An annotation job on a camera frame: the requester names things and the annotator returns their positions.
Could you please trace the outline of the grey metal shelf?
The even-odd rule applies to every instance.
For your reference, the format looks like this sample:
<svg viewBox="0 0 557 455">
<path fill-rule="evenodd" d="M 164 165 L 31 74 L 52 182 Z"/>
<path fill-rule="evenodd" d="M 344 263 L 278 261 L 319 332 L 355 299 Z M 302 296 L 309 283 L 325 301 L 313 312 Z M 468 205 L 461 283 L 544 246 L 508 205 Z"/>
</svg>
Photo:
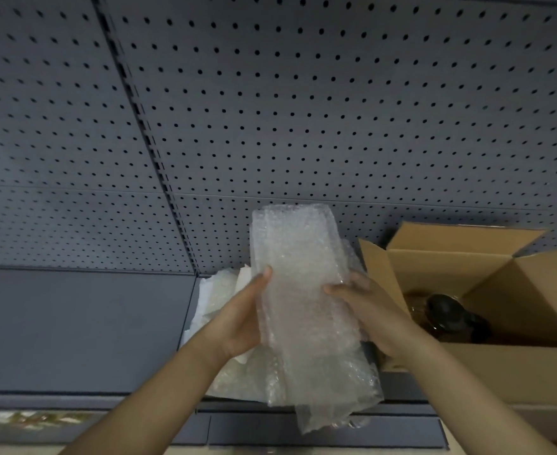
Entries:
<svg viewBox="0 0 557 455">
<path fill-rule="evenodd" d="M 164 365 L 193 317 L 194 275 L 0 269 L 0 444 L 64 445 Z M 289 408 L 206 399 L 173 444 L 244 452 L 448 450 L 413 379 L 349 427 L 300 434 Z"/>
</svg>

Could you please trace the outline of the bubble-wrapped item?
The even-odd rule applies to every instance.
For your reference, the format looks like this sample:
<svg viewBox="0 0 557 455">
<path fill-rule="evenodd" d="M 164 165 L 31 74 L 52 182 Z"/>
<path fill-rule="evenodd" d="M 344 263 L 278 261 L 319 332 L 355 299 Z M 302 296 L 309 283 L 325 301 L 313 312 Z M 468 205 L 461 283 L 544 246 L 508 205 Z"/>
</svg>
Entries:
<svg viewBox="0 0 557 455">
<path fill-rule="evenodd" d="M 251 266 L 272 269 L 257 304 L 267 403 L 293 406 L 302 434 L 347 425 L 383 400 L 358 320 L 323 291 L 349 281 L 352 252 L 326 205 L 264 206 L 251 218 Z"/>
</svg>

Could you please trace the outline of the open cardboard box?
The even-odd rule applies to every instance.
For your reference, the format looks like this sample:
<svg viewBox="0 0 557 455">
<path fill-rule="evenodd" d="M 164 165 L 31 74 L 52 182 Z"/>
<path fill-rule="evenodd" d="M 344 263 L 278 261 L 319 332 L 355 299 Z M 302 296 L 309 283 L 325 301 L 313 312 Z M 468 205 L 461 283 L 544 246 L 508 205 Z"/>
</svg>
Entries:
<svg viewBox="0 0 557 455">
<path fill-rule="evenodd" d="M 557 407 L 557 250 L 544 230 L 403 222 L 359 238 L 368 275 L 499 398 Z"/>
</svg>

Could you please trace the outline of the pile of white wrapping sheets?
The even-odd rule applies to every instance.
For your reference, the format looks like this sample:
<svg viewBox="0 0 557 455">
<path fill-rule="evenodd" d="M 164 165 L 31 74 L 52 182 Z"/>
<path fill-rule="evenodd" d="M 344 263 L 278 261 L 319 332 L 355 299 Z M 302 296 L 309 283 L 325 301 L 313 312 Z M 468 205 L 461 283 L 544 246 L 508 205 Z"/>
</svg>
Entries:
<svg viewBox="0 0 557 455">
<path fill-rule="evenodd" d="M 177 353 L 176 382 L 188 400 L 199 402 L 229 360 L 259 345 L 256 304 L 272 272 L 266 266 L 252 277 Z"/>
</svg>

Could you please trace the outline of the glass jar with black lid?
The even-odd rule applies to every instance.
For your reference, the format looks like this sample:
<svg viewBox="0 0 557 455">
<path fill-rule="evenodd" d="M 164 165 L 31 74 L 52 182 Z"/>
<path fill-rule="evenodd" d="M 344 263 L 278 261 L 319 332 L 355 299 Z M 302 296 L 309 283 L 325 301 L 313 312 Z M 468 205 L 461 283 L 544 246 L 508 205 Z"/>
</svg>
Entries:
<svg viewBox="0 0 557 455">
<path fill-rule="evenodd" d="M 443 343 L 483 344 L 493 334 L 489 321 L 445 294 L 409 294 L 405 302 L 413 321 Z"/>
</svg>

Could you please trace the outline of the person's left forearm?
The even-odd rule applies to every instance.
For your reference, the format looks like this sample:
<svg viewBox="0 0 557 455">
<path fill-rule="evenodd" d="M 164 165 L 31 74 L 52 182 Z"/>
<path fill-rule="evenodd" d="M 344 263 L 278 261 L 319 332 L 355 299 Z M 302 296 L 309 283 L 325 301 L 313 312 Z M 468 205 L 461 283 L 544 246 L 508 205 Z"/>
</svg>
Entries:
<svg viewBox="0 0 557 455">
<path fill-rule="evenodd" d="M 209 323 L 59 455 L 163 455 L 230 359 L 229 338 Z"/>
</svg>

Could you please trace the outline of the person's left hand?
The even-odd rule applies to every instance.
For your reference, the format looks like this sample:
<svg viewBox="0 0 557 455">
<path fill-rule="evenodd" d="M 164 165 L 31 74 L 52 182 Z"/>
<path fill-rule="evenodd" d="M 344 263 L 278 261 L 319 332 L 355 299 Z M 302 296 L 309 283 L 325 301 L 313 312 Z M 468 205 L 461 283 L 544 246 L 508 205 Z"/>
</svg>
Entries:
<svg viewBox="0 0 557 455">
<path fill-rule="evenodd" d="M 205 336 L 225 363 L 260 343 L 257 303 L 252 310 L 242 312 L 238 307 L 238 293 L 205 327 Z"/>
</svg>

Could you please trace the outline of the person's right forearm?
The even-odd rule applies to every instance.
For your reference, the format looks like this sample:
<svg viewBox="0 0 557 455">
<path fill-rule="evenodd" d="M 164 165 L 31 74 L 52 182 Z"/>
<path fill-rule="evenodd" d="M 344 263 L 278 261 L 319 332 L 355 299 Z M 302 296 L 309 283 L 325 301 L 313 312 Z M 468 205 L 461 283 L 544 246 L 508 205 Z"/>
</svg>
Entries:
<svg viewBox="0 0 557 455">
<path fill-rule="evenodd" d="M 555 444 L 424 331 L 406 337 L 398 352 L 467 455 L 557 455 Z"/>
</svg>

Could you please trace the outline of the person's right hand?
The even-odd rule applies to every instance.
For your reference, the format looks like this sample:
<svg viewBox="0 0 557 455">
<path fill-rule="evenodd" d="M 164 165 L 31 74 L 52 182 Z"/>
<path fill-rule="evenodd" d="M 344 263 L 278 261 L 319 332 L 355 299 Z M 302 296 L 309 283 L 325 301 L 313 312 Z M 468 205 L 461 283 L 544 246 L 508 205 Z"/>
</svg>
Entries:
<svg viewBox="0 0 557 455">
<path fill-rule="evenodd" d="M 371 278 L 352 271 L 349 282 L 360 287 L 360 301 L 347 305 L 381 352 L 410 370 L 425 365 L 427 334 Z"/>
</svg>

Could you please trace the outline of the grey pegboard shelf back panel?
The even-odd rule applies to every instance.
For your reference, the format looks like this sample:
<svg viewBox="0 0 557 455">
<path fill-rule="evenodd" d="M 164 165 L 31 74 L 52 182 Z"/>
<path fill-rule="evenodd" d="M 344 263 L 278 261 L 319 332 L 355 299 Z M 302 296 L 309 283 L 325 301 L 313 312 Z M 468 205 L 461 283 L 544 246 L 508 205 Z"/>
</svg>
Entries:
<svg viewBox="0 0 557 455">
<path fill-rule="evenodd" d="M 557 0 L 0 0 L 0 267 L 210 274 L 304 203 L 557 249 Z"/>
</svg>

